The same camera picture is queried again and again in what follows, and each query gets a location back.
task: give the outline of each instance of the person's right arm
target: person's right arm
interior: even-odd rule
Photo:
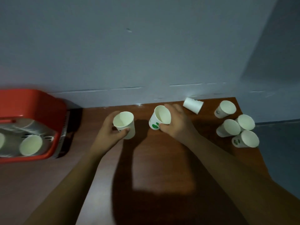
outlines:
[[[202,137],[178,104],[166,104],[171,124],[160,129],[186,145],[249,224],[300,224],[300,200]]]

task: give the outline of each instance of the person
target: person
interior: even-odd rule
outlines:
[[[300,224],[299,199],[202,137],[181,106],[165,107],[171,113],[171,123],[160,124],[161,131],[197,156],[250,225]],[[26,225],[76,223],[100,160],[129,132],[112,131],[113,118],[118,113],[106,117],[90,150],[30,215]]]

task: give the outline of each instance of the person's left hand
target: person's left hand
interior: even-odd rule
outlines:
[[[119,114],[120,111],[115,111],[108,115],[99,130],[98,135],[91,147],[91,151],[97,155],[107,153],[119,140],[125,137],[130,128],[123,129],[121,132],[113,132],[112,123],[114,117]]]

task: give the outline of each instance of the finger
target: finger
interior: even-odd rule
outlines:
[[[161,129],[161,131],[163,131],[164,133],[168,133],[169,132],[169,128],[170,126],[169,125],[165,125],[165,124],[159,124],[159,127]]]
[[[114,111],[112,113],[110,113],[104,120],[103,125],[105,127],[109,127],[111,128],[111,124],[113,123],[113,119],[116,115],[118,115],[120,113],[120,111]]]
[[[179,113],[183,113],[183,109],[182,106],[178,105],[178,104],[173,104],[173,106],[175,107],[175,109],[179,112]]]
[[[178,110],[176,110],[176,108],[170,104],[165,104],[165,107],[170,111],[171,113],[171,117],[175,114],[178,114]]]
[[[122,138],[126,137],[129,133],[130,128],[123,129],[121,132],[118,132],[115,136],[117,140],[121,140]]]

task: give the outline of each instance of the wood grain surface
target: wood grain surface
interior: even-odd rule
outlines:
[[[214,116],[222,99],[203,100],[198,115],[184,108],[197,130],[223,150],[269,177],[258,148],[235,148],[220,138]],[[183,102],[172,102],[180,105]],[[77,224],[247,224],[230,198],[188,148],[148,121],[162,103],[89,108],[70,151],[62,158],[0,165],[0,224],[22,224],[91,146],[104,118],[115,110],[134,114],[136,135],[121,140],[99,164]]]

